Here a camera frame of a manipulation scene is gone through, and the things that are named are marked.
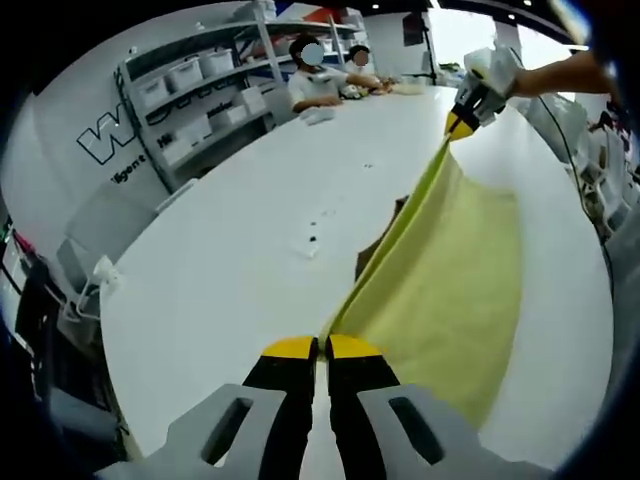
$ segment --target white table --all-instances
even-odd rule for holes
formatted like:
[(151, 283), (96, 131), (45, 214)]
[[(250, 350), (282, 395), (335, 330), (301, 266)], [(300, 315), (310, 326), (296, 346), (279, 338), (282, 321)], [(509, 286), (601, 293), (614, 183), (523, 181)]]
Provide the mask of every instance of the white table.
[[(280, 127), (213, 170), (129, 248), (117, 265), (124, 285), (102, 291), (102, 331), (143, 454), (220, 385), (241, 383), (265, 346), (319, 332), (353, 286), (357, 253), (440, 144), (454, 95), (371, 98), (331, 122)], [(556, 467), (592, 425), (609, 376), (612, 307), (598, 240), (562, 165), (515, 110), (453, 152), (477, 181), (513, 186), (524, 237), (520, 321), (480, 438), (505, 458)], [(339, 460), (321, 391), (314, 411), (302, 478), (337, 478), (327, 471)]]

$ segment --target window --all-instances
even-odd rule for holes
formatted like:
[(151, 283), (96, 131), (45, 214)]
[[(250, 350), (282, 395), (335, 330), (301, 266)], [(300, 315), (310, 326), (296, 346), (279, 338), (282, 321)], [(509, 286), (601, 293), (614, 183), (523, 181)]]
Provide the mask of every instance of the window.
[(474, 50), (493, 47), (496, 26), (487, 15), (458, 10), (429, 10), (433, 49), (438, 63), (464, 66), (464, 56)]
[[(542, 35), (530, 28), (518, 25), (518, 35), (522, 45), (522, 63), (525, 68), (540, 68), (571, 56), (571, 52), (560, 42)], [(568, 100), (575, 101), (575, 93), (561, 93)]]

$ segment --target white storage box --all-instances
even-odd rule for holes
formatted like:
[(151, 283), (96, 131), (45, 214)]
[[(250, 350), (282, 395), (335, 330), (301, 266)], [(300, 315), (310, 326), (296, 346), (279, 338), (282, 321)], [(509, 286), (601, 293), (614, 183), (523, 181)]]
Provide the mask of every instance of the white storage box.
[(179, 139), (184, 139), (191, 146), (195, 146), (211, 135), (211, 124), (206, 115), (198, 117), (177, 132)]
[(236, 96), (236, 101), (241, 103), (249, 103), (262, 98), (262, 92), (259, 87), (251, 87), (242, 90)]
[(322, 42), (322, 47), (324, 48), (324, 51), (326, 53), (330, 53), (333, 52), (333, 40), (330, 38), (323, 38), (321, 40)]
[(267, 109), (267, 102), (265, 101), (264, 97), (261, 97), (258, 100), (247, 102), (246, 107), (249, 111), (249, 115), (256, 115)]
[(244, 105), (238, 105), (237, 107), (231, 107), (224, 112), (219, 113), (211, 119), (211, 122), (216, 128), (226, 128), (240, 123), (246, 118), (247, 107)]
[(175, 165), (182, 158), (186, 157), (193, 147), (184, 138), (176, 138), (173, 142), (166, 146), (162, 150), (165, 160), (169, 166)]
[(342, 23), (345, 25), (351, 25), (352, 27), (359, 28), (360, 30), (364, 30), (364, 18), (362, 15), (349, 15), (347, 17), (342, 18)]
[(207, 77), (215, 77), (230, 72), (235, 68), (231, 50), (205, 53), (200, 57), (202, 73)]
[(289, 55), (289, 47), (294, 40), (290, 38), (281, 38), (273, 45), (273, 51), (278, 57)]
[(164, 77), (145, 83), (140, 87), (139, 91), (146, 107), (153, 107), (169, 96), (167, 82), (165, 82)]
[(242, 90), (234, 99), (234, 105), (246, 106), (249, 115), (255, 115), (267, 108), (267, 103), (258, 87)]
[(174, 91), (186, 90), (194, 83), (202, 80), (202, 72), (197, 58), (176, 65), (169, 70), (169, 80)]
[[(258, 0), (255, 5), (259, 10), (262, 10), (264, 19), (267, 22), (273, 21), (278, 15), (276, 12), (276, 4), (273, 0)], [(230, 22), (251, 22), (253, 20), (259, 20), (256, 18), (254, 10), (254, 2), (247, 2), (242, 7), (238, 8), (231, 16)]]

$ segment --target brown object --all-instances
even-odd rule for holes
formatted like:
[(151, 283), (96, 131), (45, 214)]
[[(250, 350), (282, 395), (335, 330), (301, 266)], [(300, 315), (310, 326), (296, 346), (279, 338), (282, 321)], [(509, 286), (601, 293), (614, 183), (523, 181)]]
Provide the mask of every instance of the brown object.
[(403, 197), (403, 198), (400, 198), (400, 199), (396, 200), (396, 208), (395, 208), (395, 211), (393, 212), (393, 218), (389, 222), (389, 225), (387, 226), (385, 231), (382, 233), (382, 235), (380, 235), (380, 238), (378, 238), (369, 247), (367, 247), (366, 249), (364, 249), (362, 252), (360, 252), (358, 254), (358, 262), (356, 263), (356, 280), (358, 280), (358, 278), (360, 277), (362, 272), (364, 272), (364, 269), (367, 266), (367, 264), (369, 263), (369, 261), (371, 260), (371, 257), (373, 257), (373, 254), (375, 253), (375, 251), (377, 250), (378, 246), (382, 242), (382, 239), (384, 238), (384, 236), (387, 234), (387, 232), (391, 228), (391, 225), (393, 225), (393, 222), (395, 221), (395, 219), (398, 217), (398, 215), (402, 211), (402, 208), (405, 206), (405, 204), (407, 203), (408, 199), (409, 199), (409, 195), (407, 195), (406, 197)]

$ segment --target human hand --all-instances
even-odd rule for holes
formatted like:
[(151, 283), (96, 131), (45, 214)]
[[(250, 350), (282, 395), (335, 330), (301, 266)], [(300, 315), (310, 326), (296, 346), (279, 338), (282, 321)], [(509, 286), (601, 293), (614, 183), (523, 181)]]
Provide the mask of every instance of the human hand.
[(327, 95), (318, 99), (319, 107), (336, 107), (342, 105), (342, 100), (337, 95)]
[(513, 82), (507, 90), (507, 99), (511, 97), (532, 98), (538, 95), (535, 78), (530, 71), (519, 69), (514, 75)]

